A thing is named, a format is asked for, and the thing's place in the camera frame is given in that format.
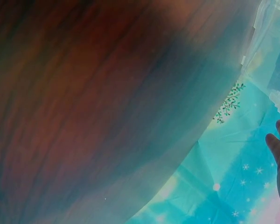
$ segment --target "blue patterned fabric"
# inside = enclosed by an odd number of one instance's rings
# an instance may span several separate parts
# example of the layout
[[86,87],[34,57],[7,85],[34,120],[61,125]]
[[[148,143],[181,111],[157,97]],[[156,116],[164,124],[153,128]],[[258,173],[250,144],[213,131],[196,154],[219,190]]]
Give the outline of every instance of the blue patterned fabric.
[[265,144],[280,114],[244,83],[240,108],[210,123],[160,192],[126,224],[280,224],[276,165]]

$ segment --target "blurry brown surface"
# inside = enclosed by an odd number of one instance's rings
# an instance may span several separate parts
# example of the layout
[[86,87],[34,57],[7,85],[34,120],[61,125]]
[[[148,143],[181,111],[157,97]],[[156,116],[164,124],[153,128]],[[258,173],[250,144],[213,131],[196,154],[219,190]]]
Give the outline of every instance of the blurry brown surface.
[[259,0],[0,1],[0,224],[121,224],[239,75]]

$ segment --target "snowflake print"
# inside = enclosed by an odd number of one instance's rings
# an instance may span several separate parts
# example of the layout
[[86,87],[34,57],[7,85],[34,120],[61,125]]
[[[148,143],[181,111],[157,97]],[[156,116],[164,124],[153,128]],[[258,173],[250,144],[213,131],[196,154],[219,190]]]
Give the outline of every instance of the snowflake print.
[[242,180],[240,184],[241,184],[241,186],[244,186],[246,184],[246,181]]
[[244,170],[249,169],[249,165],[248,165],[248,164],[245,164],[245,165],[243,166],[243,169],[244,169]]
[[270,183],[265,183],[265,184],[263,185],[263,187],[264,187],[264,189],[268,189],[268,188],[270,187]]
[[256,169],[256,173],[257,173],[257,175],[258,175],[258,174],[262,174],[262,171],[263,171],[263,169],[262,169],[262,168],[257,168],[257,169]]
[[234,212],[232,213],[232,216],[233,216],[233,217],[238,217],[238,215],[239,215],[239,212],[238,212],[238,211],[234,211]]

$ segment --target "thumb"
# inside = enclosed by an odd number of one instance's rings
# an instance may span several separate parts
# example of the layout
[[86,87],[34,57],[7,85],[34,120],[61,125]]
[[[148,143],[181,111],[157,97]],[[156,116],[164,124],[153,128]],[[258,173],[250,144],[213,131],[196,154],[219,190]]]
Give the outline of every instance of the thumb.
[[268,134],[266,136],[266,144],[270,148],[279,168],[280,167],[280,140],[277,139],[276,136],[274,136],[273,134]]

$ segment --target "leaf pattern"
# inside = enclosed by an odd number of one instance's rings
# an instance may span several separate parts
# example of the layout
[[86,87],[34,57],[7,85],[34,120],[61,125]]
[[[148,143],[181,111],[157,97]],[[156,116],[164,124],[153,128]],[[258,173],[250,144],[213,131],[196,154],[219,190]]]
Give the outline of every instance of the leaf pattern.
[[220,106],[220,109],[216,113],[213,119],[217,119],[217,123],[223,124],[224,116],[230,116],[231,110],[236,110],[240,107],[240,102],[238,101],[238,97],[240,95],[241,90],[243,90],[246,86],[243,83],[235,83],[230,93],[223,101],[223,104]]

